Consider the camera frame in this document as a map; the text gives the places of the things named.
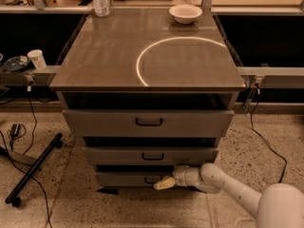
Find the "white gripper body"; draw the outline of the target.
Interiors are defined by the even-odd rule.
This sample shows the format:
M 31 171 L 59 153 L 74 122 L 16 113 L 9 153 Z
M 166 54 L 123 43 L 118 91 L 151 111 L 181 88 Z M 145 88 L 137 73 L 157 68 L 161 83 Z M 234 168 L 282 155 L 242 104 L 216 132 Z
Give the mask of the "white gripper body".
M 189 170 L 188 165 L 178 165 L 173 171 L 173 178 L 177 186 L 189 186 L 186 172 Z

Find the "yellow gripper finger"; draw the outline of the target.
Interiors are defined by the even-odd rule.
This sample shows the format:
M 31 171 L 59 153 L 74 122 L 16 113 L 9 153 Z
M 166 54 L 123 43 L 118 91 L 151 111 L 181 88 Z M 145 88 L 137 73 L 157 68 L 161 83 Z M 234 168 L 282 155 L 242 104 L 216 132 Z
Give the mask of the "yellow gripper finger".
M 153 184 L 155 190 L 164 190 L 174 187 L 176 181 L 173 177 L 166 176 L 162 180 Z

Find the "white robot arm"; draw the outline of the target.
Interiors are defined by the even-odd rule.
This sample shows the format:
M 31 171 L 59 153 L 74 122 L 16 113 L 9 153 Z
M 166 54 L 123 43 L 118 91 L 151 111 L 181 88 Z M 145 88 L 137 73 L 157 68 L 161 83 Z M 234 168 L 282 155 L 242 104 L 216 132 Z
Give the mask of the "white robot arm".
M 286 183 L 272 184 L 259 193 L 208 162 L 201 167 L 176 166 L 172 175 L 153 185 L 156 190 L 174 186 L 212 194 L 224 191 L 256 220 L 256 228 L 304 228 L 304 193 Z

